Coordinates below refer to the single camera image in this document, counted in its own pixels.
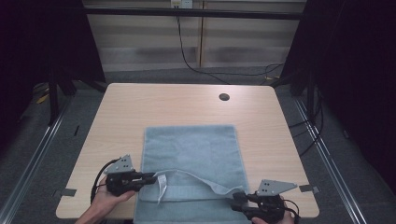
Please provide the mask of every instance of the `metal bracket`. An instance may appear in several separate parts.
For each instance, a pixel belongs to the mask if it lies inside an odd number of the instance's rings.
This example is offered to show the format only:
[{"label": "metal bracket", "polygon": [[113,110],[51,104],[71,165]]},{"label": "metal bracket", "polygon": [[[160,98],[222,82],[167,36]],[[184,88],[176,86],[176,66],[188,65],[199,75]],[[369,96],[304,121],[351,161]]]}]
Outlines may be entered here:
[{"label": "metal bracket", "polygon": [[105,169],[104,174],[105,175],[120,174],[120,173],[130,172],[133,170],[134,167],[132,166],[131,156],[125,155],[122,158],[120,158],[118,161],[113,163],[111,166],[109,166],[107,169]]},{"label": "metal bracket", "polygon": [[62,196],[74,197],[76,194],[76,189],[57,189],[53,192],[52,197],[61,198]]},{"label": "metal bracket", "polygon": [[297,188],[297,184],[288,183],[276,180],[264,179],[260,183],[259,190],[257,190],[258,196],[275,196],[282,192],[288,191],[290,189]]}]

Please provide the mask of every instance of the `wire on floor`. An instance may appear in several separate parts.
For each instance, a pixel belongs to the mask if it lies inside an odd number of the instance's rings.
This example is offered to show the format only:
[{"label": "wire on floor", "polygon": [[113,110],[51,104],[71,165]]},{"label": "wire on floor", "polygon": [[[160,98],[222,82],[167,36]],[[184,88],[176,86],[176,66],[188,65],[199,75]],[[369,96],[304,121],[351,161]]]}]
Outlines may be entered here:
[{"label": "wire on floor", "polygon": [[317,95],[318,95],[318,103],[317,103],[317,111],[320,112],[320,129],[318,131],[318,134],[315,136],[314,141],[302,152],[300,153],[300,157],[302,157],[306,152],[309,151],[309,149],[319,140],[321,137],[321,133],[323,131],[323,126],[324,126],[324,117],[323,117],[323,107],[322,107],[322,99],[323,97],[321,96],[319,90],[317,90]]},{"label": "wire on floor", "polygon": [[192,68],[189,65],[189,63],[187,62],[187,60],[186,60],[186,55],[184,53],[184,48],[183,48],[183,40],[181,38],[180,17],[177,17],[177,29],[178,29],[178,37],[179,37],[179,40],[180,40],[181,54],[183,56],[184,63],[190,68],[190,70],[192,70],[192,71],[194,71],[196,73],[200,73],[200,74],[211,76],[211,77],[213,77],[213,78],[217,79],[218,81],[223,82],[225,84],[231,85],[231,83],[229,83],[229,82],[227,82],[227,81],[225,81],[225,80],[223,80],[223,79],[221,79],[219,77],[216,77],[215,75],[233,75],[233,76],[245,76],[245,77],[256,77],[256,76],[264,76],[265,75],[265,78],[264,78],[263,82],[261,82],[261,84],[260,84],[260,85],[262,85],[267,80],[269,73],[273,72],[279,66],[283,65],[283,63],[272,63],[272,64],[269,64],[269,65],[264,67],[264,72],[256,73],[256,74],[240,74],[240,73],[225,73],[225,72],[210,72],[209,73],[209,72],[203,72],[203,71],[196,70],[196,69]]}]

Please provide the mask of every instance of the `round hole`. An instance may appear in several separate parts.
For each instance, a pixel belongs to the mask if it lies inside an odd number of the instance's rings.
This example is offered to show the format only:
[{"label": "round hole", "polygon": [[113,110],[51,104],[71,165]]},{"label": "round hole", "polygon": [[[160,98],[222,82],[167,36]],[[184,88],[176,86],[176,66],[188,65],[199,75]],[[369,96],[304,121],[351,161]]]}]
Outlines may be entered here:
[{"label": "round hole", "polygon": [[230,100],[230,95],[227,94],[227,93],[222,93],[222,94],[219,96],[219,98],[220,98],[220,100],[222,100],[222,101],[228,101],[228,100]]}]

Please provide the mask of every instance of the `human hand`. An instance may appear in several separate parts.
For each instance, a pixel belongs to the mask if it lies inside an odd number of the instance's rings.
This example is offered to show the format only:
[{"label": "human hand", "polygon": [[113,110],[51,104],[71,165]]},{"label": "human hand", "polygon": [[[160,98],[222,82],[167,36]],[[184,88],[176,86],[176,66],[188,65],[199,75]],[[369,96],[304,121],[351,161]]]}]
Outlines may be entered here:
[{"label": "human hand", "polygon": [[[254,224],[268,224],[266,221],[258,217],[253,217],[251,221]],[[289,211],[285,211],[285,215],[283,216],[283,219],[277,222],[277,224],[293,224],[293,223],[294,223],[294,218],[291,216],[291,212]]]},{"label": "human hand", "polygon": [[106,176],[100,181],[99,188],[88,210],[82,214],[76,223],[97,223],[107,216],[117,204],[128,201],[135,192],[133,190],[114,196],[107,191]]}]

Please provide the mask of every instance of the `light blue towel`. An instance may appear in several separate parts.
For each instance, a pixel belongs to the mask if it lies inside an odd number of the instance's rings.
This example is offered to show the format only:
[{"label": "light blue towel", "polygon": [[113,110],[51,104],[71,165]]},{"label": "light blue towel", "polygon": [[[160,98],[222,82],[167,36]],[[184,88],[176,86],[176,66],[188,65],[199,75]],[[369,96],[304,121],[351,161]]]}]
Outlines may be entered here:
[{"label": "light blue towel", "polygon": [[248,193],[244,165],[232,125],[146,129],[141,171],[166,175],[161,202],[158,182],[143,187],[134,223],[249,223],[227,203]]}]

